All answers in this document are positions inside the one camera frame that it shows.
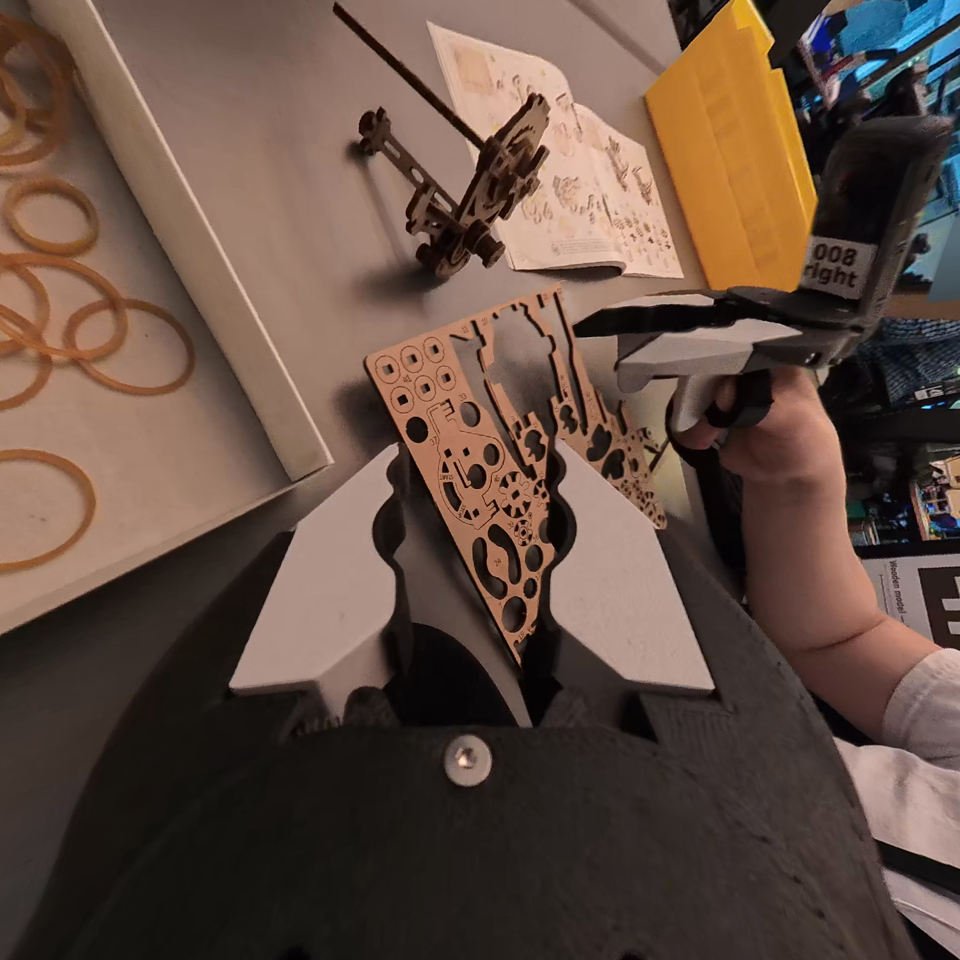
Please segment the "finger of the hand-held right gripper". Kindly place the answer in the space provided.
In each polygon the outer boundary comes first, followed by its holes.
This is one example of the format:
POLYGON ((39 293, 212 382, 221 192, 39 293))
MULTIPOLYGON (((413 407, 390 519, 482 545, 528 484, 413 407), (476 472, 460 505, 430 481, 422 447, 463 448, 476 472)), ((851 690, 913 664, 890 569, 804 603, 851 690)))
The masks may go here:
POLYGON ((645 295, 598 309, 572 326, 578 338, 687 333, 728 325, 725 292, 645 295))
POLYGON ((656 378, 718 377, 742 372, 758 344, 791 339, 800 331, 768 320, 736 320, 725 327, 618 337, 617 385, 638 393, 656 378))

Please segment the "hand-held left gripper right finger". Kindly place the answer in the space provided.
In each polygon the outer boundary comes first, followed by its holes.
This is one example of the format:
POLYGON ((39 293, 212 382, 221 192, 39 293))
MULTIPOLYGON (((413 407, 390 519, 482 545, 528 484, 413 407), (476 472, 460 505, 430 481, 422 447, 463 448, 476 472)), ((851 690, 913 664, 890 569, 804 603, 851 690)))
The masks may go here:
POLYGON ((555 451, 565 539, 545 571, 529 678, 587 702, 711 697, 714 677, 654 523, 566 441, 555 451))

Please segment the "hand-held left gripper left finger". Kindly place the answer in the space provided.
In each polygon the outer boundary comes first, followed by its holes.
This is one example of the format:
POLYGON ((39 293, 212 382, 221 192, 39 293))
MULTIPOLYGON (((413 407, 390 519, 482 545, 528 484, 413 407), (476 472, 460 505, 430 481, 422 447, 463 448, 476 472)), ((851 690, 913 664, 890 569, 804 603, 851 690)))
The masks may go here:
POLYGON ((396 559, 411 460, 391 443, 308 513, 229 681, 238 696, 307 693, 341 721, 354 690, 410 671, 413 627, 396 559))

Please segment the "wooden parts sheet with rings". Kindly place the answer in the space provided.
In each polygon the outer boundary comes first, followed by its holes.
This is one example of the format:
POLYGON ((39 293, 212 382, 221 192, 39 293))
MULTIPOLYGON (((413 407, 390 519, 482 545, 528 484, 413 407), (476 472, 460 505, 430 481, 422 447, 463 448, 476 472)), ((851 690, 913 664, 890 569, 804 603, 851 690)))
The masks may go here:
POLYGON ((666 514, 646 454, 647 429, 607 407, 579 348, 561 287, 524 295, 368 354, 390 411, 466 571, 517 668, 537 630, 546 570, 551 436, 520 414, 491 375, 497 321, 526 321, 550 347, 555 434, 658 529, 666 514))

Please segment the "person's right forearm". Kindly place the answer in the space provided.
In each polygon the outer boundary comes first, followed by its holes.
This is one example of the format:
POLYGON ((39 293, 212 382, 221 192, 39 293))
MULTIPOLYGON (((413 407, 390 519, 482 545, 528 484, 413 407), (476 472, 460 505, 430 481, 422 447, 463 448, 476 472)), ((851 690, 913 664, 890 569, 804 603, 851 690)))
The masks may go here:
POLYGON ((743 482, 751 615, 802 684, 882 742, 889 703, 939 647, 887 614, 852 545, 844 475, 743 482))

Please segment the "dark wooden mechanical model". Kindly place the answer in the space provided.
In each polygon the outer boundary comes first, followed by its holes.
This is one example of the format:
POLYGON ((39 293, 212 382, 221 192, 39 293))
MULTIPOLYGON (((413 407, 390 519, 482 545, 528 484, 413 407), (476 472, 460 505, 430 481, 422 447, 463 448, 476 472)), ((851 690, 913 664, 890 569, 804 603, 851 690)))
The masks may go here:
POLYGON ((402 146, 385 109, 380 107, 361 117, 360 149, 368 156, 382 154, 414 186, 406 208, 406 231, 428 236, 415 257, 435 277, 450 279, 472 257, 491 268, 503 256, 505 245, 494 236, 492 226, 509 219, 540 185, 539 173, 549 154, 542 144, 549 111, 546 97, 531 93, 481 146, 473 177, 459 200, 452 198, 402 146))

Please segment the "person's right hand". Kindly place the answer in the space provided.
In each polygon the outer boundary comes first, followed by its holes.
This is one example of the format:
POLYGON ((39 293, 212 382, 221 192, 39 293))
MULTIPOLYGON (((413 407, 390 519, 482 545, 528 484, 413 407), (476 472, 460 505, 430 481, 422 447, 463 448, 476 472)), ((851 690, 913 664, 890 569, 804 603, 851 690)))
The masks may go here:
POLYGON ((689 450, 719 443, 724 468, 745 484, 843 494, 845 472, 839 438, 813 380, 795 366, 772 371, 772 405, 750 427, 718 428, 702 416, 678 433, 689 450))

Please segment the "yellow plastic bin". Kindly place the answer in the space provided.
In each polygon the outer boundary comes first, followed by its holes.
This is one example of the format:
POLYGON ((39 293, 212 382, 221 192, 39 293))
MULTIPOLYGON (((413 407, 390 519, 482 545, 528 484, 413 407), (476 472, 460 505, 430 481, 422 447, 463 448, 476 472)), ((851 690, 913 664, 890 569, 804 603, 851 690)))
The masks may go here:
POLYGON ((728 2, 644 99, 708 286, 792 291, 817 195, 774 37, 728 2))

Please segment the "white shallow tray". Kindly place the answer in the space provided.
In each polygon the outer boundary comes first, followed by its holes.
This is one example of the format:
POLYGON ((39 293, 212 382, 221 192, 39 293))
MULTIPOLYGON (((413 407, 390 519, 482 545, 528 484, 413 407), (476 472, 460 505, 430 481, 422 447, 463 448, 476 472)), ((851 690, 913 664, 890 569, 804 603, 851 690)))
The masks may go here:
POLYGON ((91 525, 59 558, 1 577, 1 630, 29 623, 279 497, 334 460, 93 2, 32 2, 67 44, 90 119, 70 162, 106 215, 93 267, 167 308, 197 366, 131 397, 73 366, 2 414, 2 450, 52 453, 92 484, 91 525))

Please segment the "printed instruction booklet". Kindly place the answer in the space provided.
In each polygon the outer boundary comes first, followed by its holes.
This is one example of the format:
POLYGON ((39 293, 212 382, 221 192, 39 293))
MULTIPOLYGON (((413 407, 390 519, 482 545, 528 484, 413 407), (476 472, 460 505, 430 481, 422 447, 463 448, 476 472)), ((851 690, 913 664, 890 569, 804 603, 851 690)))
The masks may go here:
POLYGON ((454 110, 492 135, 531 94, 549 105, 539 186, 495 232, 512 270, 614 267, 681 280, 684 272, 645 148, 574 102, 555 65, 429 23, 454 110))

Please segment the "black white marker sign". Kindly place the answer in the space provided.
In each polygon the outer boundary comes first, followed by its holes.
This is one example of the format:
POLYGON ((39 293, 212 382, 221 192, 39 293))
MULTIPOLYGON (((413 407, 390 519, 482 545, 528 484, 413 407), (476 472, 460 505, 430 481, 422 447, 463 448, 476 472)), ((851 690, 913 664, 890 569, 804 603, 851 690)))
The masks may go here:
POLYGON ((941 647, 959 648, 958 555, 863 558, 883 612, 941 647))

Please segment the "dark wooden rod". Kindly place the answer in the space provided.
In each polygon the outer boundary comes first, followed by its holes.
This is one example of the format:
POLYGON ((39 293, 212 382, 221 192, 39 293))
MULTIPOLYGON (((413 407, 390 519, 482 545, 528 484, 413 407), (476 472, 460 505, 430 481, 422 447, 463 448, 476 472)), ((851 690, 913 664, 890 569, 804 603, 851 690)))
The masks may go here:
POLYGON ((486 141, 464 121, 434 90, 414 73, 402 60, 395 56, 387 47, 377 40, 356 18, 354 18, 339 2, 332 6, 332 12, 351 32, 366 45, 384 64, 400 77, 403 82, 424 101, 432 110, 446 121, 458 134, 464 137, 477 149, 482 149, 486 141))

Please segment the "pile of rubber bands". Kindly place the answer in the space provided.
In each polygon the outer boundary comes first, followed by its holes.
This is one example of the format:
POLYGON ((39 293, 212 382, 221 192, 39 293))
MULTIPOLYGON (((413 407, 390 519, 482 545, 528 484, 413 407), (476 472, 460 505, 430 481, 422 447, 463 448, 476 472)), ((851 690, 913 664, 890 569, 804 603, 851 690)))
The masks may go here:
POLYGON ((105 389, 144 398, 180 390, 196 369, 195 342, 173 314, 150 301, 121 294, 113 282, 83 261, 101 236, 99 211, 90 196, 55 175, 24 174, 39 169, 41 162, 66 143, 75 75, 74 61, 63 42, 40 27, 2 13, 2 118, 6 121, 2 175, 13 175, 2 192, 2 226, 22 246, 21 250, 2 251, 2 276, 12 275, 24 283, 33 302, 32 318, 2 302, 2 359, 24 354, 36 367, 29 384, 2 397, 2 412, 32 402, 58 367, 75 367, 105 389), (39 197, 59 198, 73 205, 83 216, 83 232, 58 241, 27 230, 18 210, 39 197), (39 270, 76 277, 99 295, 66 318, 58 342, 47 337, 53 306, 39 270), (97 367, 125 347, 132 313, 150 315, 176 334, 184 349, 184 365, 177 377, 161 385, 141 386, 110 377, 97 367))

